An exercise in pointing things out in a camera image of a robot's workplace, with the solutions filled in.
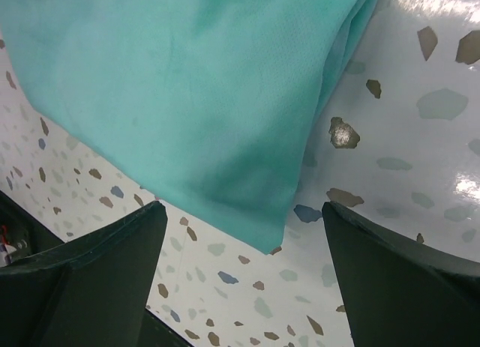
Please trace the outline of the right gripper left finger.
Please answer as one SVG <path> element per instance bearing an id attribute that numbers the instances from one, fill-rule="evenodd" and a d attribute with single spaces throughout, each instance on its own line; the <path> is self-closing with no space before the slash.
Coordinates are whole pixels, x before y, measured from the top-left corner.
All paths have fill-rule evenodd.
<path id="1" fill-rule="evenodd" d="M 166 227 L 151 202 L 1 268 L 1 345 L 136 346 Z"/>

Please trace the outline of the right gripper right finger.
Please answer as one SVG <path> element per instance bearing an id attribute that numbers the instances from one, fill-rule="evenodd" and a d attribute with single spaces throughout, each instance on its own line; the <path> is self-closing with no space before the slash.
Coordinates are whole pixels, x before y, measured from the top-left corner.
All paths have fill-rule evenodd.
<path id="1" fill-rule="evenodd" d="M 355 346 L 478 346 L 479 264 L 337 202 L 322 216 Z"/>

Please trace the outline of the mint green t shirt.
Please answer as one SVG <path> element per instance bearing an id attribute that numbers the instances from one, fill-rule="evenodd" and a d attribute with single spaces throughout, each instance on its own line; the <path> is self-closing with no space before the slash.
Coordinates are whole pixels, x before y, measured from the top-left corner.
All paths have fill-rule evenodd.
<path id="1" fill-rule="evenodd" d="M 269 253 L 377 1 L 1 0 L 1 32 L 39 113 Z"/>

